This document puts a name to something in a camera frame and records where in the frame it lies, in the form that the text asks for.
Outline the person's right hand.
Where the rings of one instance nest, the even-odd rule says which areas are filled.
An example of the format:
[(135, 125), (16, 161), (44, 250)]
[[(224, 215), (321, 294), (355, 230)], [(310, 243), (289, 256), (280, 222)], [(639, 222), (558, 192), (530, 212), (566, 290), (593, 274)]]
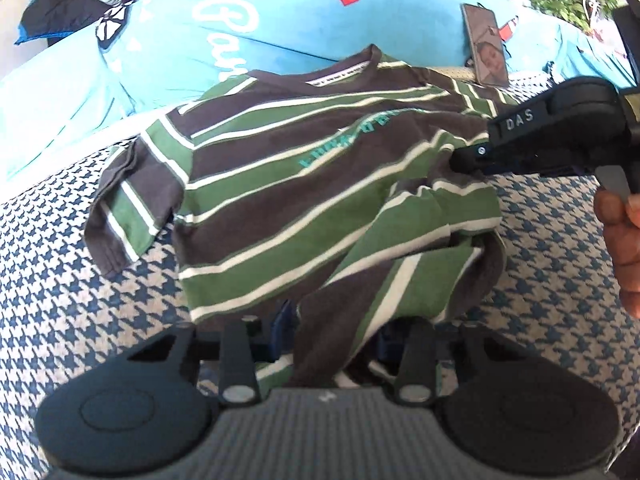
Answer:
[(640, 222), (639, 195), (628, 200), (604, 188), (594, 194), (594, 213), (603, 224), (603, 236), (612, 258), (614, 276), (620, 286), (620, 303), (633, 317), (640, 310)]

